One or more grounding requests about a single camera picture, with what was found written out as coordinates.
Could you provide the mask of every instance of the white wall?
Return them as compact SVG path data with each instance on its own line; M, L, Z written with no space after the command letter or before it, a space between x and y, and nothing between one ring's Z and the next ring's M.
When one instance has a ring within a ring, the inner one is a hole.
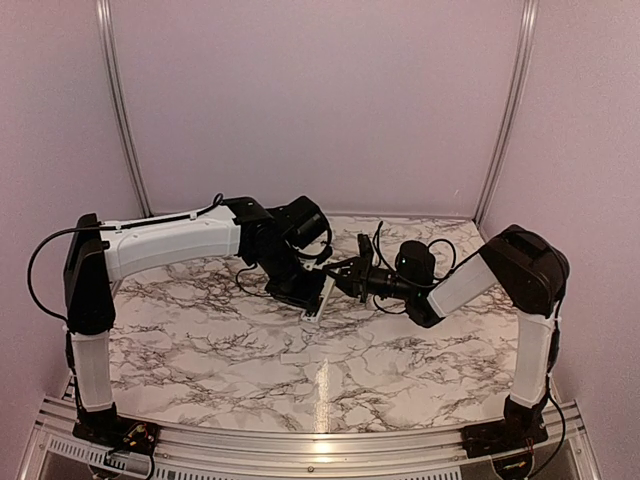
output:
M31 303L31 251L83 213L136 216L109 104L92 2L10 0L0 13L0 477L15 478L45 393L66 379L61 322ZM69 239L43 252L35 287L63 310Z
M568 256L557 381L603 478L638 478L640 3L541 2L535 39L485 228L520 223Z
M113 2L151 204L473 215L523 2Z

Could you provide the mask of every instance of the white marble table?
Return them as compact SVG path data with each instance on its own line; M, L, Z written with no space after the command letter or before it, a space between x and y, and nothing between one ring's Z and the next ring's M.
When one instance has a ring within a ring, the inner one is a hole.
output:
M378 218L333 217L334 259ZM385 219L392 260L406 239L482 245L470 221ZM450 262L438 244L436 273ZM258 431L368 432L500 416L515 367L517 325L495 288L432 329L337 289L319 325L241 292L241 260L202 259L125 280L116 296L111 374L123 414ZM246 288L263 277L242 277ZM393 301L383 302L393 308Z

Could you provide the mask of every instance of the robotic arm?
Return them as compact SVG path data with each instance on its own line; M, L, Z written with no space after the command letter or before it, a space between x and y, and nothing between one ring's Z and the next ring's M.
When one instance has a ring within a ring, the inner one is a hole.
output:
M117 414L109 377L109 330L115 321L111 285L148 268L210 256L241 257L260 265L274 299L319 315L325 284L349 296L378 295L404 300L416 324L431 328L495 284L517 309L518 356L504 419L463 430L469 458L524 448L548 436L541 413L549 399L549 374L559 345L558 311L566 290L569 264L539 235L512 225L465 259L444 279L434 276L435 257L418 241L404 242L395 268L374 243L358 236L360 255L306 269L303 260L323 263L332 254L331 229L319 207L307 197L265 209L242 197L202 210L132 222L80 218L64 269L67 306L67 360L76 379L78 422L74 435L84 440L152 455L158 426ZM327 242L314 256L302 253L324 232ZM373 265L374 253L387 268Z
M89 214L73 231L64 287L67 360L77 387L74 435L146 455L153 453L157 425L119 416L112 397L109 330L116 312L111 285L152 267L238 255L247 265L262 267L269 277L265 290L274 299L314 315L323 302L326 275L305 269L301 259L322 263L332 253L329 223L307 197L265 209L248 197L223 201L218 196L199 211L132 222L101 223ZM324 232L327 242L320 254L298 250Z
M541 413L558 354L557 314L569 275L565 256L539 235L512 225L436 282L435 257L425 244L404 242L394 269L373 266L374 249L386 261L369 237L359 235L358 243L358 257L327 265L324 271L340 290L362 302L370 294L404 300L411 320L425 328L437 325L493 285L504 288L518 316L514 382L504 420L465 428L465 448L472 458L546 440Z

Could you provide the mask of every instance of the metal frame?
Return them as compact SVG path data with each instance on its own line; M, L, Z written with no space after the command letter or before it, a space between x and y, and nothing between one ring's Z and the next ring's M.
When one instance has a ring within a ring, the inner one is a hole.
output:
M524 0L520 34L516 49L516 59L513 67L509 95L507 97L505 111L502 117L496 145L493 150L491 163L489 165L480 197L478 198L475 212L472 217L474 223L476 224L476 226L478 226L478 228L481 227L482 222L486 217L491 199L495 192L498 177L500 175L500 171L503 167L504 159L506 157L507 146L509 144L509 138L511 136L513 123L516 117L518 106L521 101L522 92L524 89L527 71L531 59L531 49L533 46L533 35L535 31L535 22L538 12L538 3L539 0ZM133 134L129 123L129 117L127 114L122 82L120 79L120 70L118 58L116 55L115 36L113 32L113 21L111 15L111 1L97 0L96 5L98 25L103 44L102 47L105 56L107 77L109 80L111 92L111 100L115 110L118 131L120 133L120 139L122 141L122 148L125 155L127 169L129 171L129 176L131 178L131 183L134 189L136 200L138 202L138 206L140 208L140 212L144 217L151 217L153 216L153 212L144 184L144 179L142 177L140 163L138 161L138 155L136 152Z
M473 221L478 228L482 226L491 199L495 192L500 171L504 165L504 159L509 146L511 131L518 112L518 107L522 99L527 72L531 61L531 49L533 47L533 35L535 32L536 18L538 15L538 0L525 0L522 10L522 23L520 25L520 37L518 38L518 48L516 51L516 61L513 66L513 75L511 77L511 86L509 88L509 96L505 105L502 123L496 145L493 150L491 164L485 178L480 198L476 206Z
M118 57L116 55L116 43L113 34L113 24L111 20L111 2L110 0L97 0L98 27L100 30L100 38L102 40L102 50L107 68L107 77L109 80L109 88L111 92L111 101L113 103L114 113L124 158L129 170L129 176L133 185L133 190L140 208L140 213L144 217L153 216L149 197L142 179L140 171L140 163L138 162L138 154L136 153L133 134L129 124L129 116L127 114L124 93L122 90L122 81L120 79L120 68L118 66Z
M567 439L580 443L584 450L580 468L583 480L599 479L580 411L575 403L563 405L567 420ZM544 413L550 439L556 444L562 430L554 408ZM76 419L75 405L70 400L45 398L32 434L20 479L38 478L44 453L51 448L52 438L94 453L106 447L91 445L72 436ZM490 457L467 459L462 448L460 430L465 425L377 433L272 433L224 430L161 423L156 449L156 469L198 470L200 474L216 473L218 477L240 479L273 478L366 478L389 476L390 479L425 477L439 470L490 461ZM140 458L114 456L126 464L138 464Z

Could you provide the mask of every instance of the wire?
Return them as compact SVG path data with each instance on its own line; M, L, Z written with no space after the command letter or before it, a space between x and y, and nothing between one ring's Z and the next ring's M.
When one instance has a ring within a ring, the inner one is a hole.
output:
M216 194L215 197L213 197L213 201L211 202L211 205L209 205L208 207L205 207L201 210L197 210L195 212L195 217L198 218L201 215L204 215L206 213L209 213L211 210L215 209L216 207L220 206L222 204L222 202L224 201L224 196L221 193ZM36 295L36 292L33 288L33 267L35 265L36 259L38 258L38 255L40 254L40 251L52 240L55 240L58 237L62 237L64 235L69 235L71 233L80 233L80 232L105 232L105 231L114 231L114 230L129 230L131 228L136 228L136 227L145 227L145 226L149 226L149 225L159 225L162 223L170 223L170 222L176 222L179 220L189 220L192 218L191 213L185 213L182 215L178 215L175 217L170 217L170 218L156 218L156 219L151 219L151 220L142 220L139 222L132 222L132 223L125 223L124 225L121 226L116 226L116 225L95 225L95 226L90 226L90 227L73 227L73 228L65 228L63 230L58 230L57 232L52 233L51 235L49 235L47 238L45 238L44 240L42 240L40 242L40 244L35 248L35 250L33 251L33 253L31 254L31 257L29 258L29 263L27 265L27 289L29 290L29 295L31 295L31 299L33 300L33 303L36 304L36 306L42 310L44 313L46 313L47 315L57 318L59 320L62 320L63 322L67 321L67 317L65 317L64 315L54 312L53 310L47 308L38 298L38 296Z
M240 290L242 290L247 295L251 295L252 297L269 298L269 297L271 297L271 295L264 295L264 294L261 294L261 293L250 292L249 290L245 289L242 286L242 284L240 283L240 274L241 273L250 272L251 270L255 270L256 268L258 268L258 264L254 263L250 267L241 268L240 270L238 270L238 273L236 273L236 280L235 280L236 281L236 285Z
M378 305L378 301L376 300L377 295L373 296L373 304L375 305L375 307L380 310L381 312L384 313L388 313L389 315L402 315L404 313L407 313L407 309L403 309L400 312L392 312L391 310L387 310L386 308L381 307L380 305Z
M153 453L149 455L149 463L151 464L151 468L149 469L149 475L144 480L151 480L153 475L156 473L156 461L153 458Z
M405 282L407 282L408 284L413 285L413 286L418 287L418 288L428 288L428 289L435 288L435 287L438 285L438 283L433 283L433 284L431 284L431 285L422 285L421 283L417 283L417 282L414 282L413 280L409 280L408 278L403 277L402 275L400 275L400 274L396 271L396 269L395 269L395 268L393 268L393 267L391 266L391 264L387 261L387 259L386 259L386 258L384 258L384 255L382 255L382 251L381 251L381 249L380 249L380 231L382 230L382 225L383 225L383 223L384 223L384 222L380 222L380 223L378 223L378 228L376 229L376 233L373 235L373 242L372 242L372 244L373 244L373 249L374 249L375 253L378 255L378 259L379 259L379 260L381 260L381 261L382 261L382 263L384 263L384 264L385 264L385 266L386 266L386 267L387 267L387 268L388 268L388 269L389 269L393 274L395 274L399 279L404 280L404 281L405 281ZM435 244L436 242L439 242L439 241L446 242L446 243L448 243L449 245L451 245L451 247L452 247L452 249L453 249L453 252L454 252L454 262L452 263L451 268L449 269L449 272L448 272L448 273L444 276L444 278L442 278L442 279L437 279L437 278L436 278L436 280L437 280L438 282L441 282L442 280L444 280L444 279L446 279L447 277L449 277L449 276L450 276L450 275L455 271L455 269L456 269L456 268L455 268L456 253L455 253L455 246L453 245L453 243L451 243L449 240L446 240L446 239L444 239L444 238L442 238L442 239L440 239L440 238L439 238L439 239L437 239L437 240L434 240L434 241L433 241L433 242L431 242L429 245L433 245L433 244Z
M442 278L438 278L438 277L434 276L434 278L437 281L441 282L444 279L448 278L453 273L453 270L456 268L456 260L458 258L457 258L457 253L456 253L456 246L450 240L447 240L446 238L436 238L434 241L429 243L429 245L427 245L427 250L431 250L431 247L434 246L436 243L446 243L447 245L449 245L451 247L451 252L453 253L453 257L451 258L451 267L449 267L449 271L447 272L447 274Z
M558 446L556 447L554 452L551 454L549 458L547 458L547 460L545 460L545 462L540 466L539 469L537 469L535 472L529 475L529 480L531 480L534 477L537 477L538 474L542 472L542 470L544 470L547 467L547 465L549 465L551 461L558 455L558 453L560 452L560 449L562 448L562 445L564 444L565 437L567 436L567 421L564 418L564 413L562 413L562 409L560 408L560 405L558 405L558 403L554 400L551 394L549 394L549 400L551 401L551 403L553 403L553 406L556 407L556 410L558 410L558 413L560 414L560 419L562 420L562 435L560 436L560 443L558 443Z

